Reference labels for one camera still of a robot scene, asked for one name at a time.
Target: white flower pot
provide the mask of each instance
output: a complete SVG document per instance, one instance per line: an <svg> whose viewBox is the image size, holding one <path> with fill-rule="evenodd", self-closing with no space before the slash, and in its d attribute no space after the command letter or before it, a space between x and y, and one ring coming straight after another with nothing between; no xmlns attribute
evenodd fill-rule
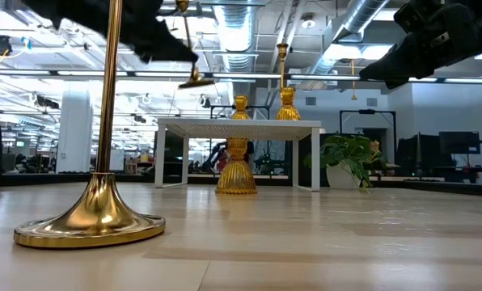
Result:
<svg viewBox="0 0 482 291"><path fill-rule="evenodd" d="M337 166L327 166L328 182L331 189L357 190L360 186L360 179L351 174L351 168L340 163Z"/></svg>

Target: green leaves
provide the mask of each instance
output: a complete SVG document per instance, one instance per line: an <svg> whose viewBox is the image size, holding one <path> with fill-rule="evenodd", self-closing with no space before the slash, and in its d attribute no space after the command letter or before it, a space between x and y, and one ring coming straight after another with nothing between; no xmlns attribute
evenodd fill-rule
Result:
<svg viewBox="0 0 482 291"><path fill-rule="evenodd" d="M331 135L320 147L320 162L331 167L340 163L348 165L354 177L361 179L366 187L370 185L370 177L364 164L371 164L375 161L384 162L381 153L375 153L370 149L370 143L371 140L363 136ZM306 157L304 165L311 167L311 155Z"/></svg>

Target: white pillar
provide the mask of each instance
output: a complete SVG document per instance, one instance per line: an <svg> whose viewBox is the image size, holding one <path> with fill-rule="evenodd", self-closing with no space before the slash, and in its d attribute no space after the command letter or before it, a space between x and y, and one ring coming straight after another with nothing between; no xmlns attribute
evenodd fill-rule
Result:
<svg viewBox="0 0 482 291"><path fill-rule="evenodd" d="M88 83L68 82L61 102L57 173L90 170L93 114Z"/></svg>
<svg viewBox="0 0 482 291"><path fill-rule="evenodd" d="M163 161L166 149L166 125L159 124L157 132L157 149L154 156L154 186L163 188Z"/></svg>
<svg viewBox="0 0 482 291"><path fill-rule="evenodd" d="M187 183L189 177L189 135L184 137L184 154L182 155L182 183Z"/></svg>

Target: white table leg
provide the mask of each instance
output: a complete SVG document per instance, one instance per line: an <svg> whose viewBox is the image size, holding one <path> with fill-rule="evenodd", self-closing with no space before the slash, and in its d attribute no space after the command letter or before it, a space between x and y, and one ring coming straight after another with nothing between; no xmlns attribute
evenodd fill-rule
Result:
<svg viewBox="0 0 482 291"><path fill-rule="evenodd" d="M157 133L157 155L154 163L154 186L163 188L163 160L166 151L166 125L159 124Z"/></svg>
<svg viewBox="0 0 482 291"><path fill-rule="evenodd" d="M320 129L311 130L311 190L320 191Z"/></svg>
<svg viewBox="0 0 482 291"><path fill-rule="evenodd" d="M293 140L293 186L298 186L298 139Z"/></svg>
<svg viewBox="0 0 482 291"><path fill-rule="evenodd" d="M182 184L188 182L189 177L189 135L184 136L184 154L182 156Z"/></svg>

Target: gold stanchion base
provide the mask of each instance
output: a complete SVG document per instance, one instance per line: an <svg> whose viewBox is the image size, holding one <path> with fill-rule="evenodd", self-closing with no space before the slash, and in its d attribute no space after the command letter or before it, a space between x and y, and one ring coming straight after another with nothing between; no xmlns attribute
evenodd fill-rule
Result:
<svg viewBox="0 0 482 291"><path fill-rule="evenodd" d="M105 247L154 237L165 228L163 217L135 213L124 203L113 174L94 173L71 209L18 226L14 239L26 247Z"/></svg>
<svg viewBox="0 0 482 291"><path fill-rule="evenodd" d="M282 105L277 113L277 120L300 120L300 114L294 105Z"/></svg>
<svg viewBox="0 0 482 291"><path fill-rule="evenodd" d="M230 161L223 169L216 187L218 195L257 194L256 181L248 165L243 161Z"/></svg>

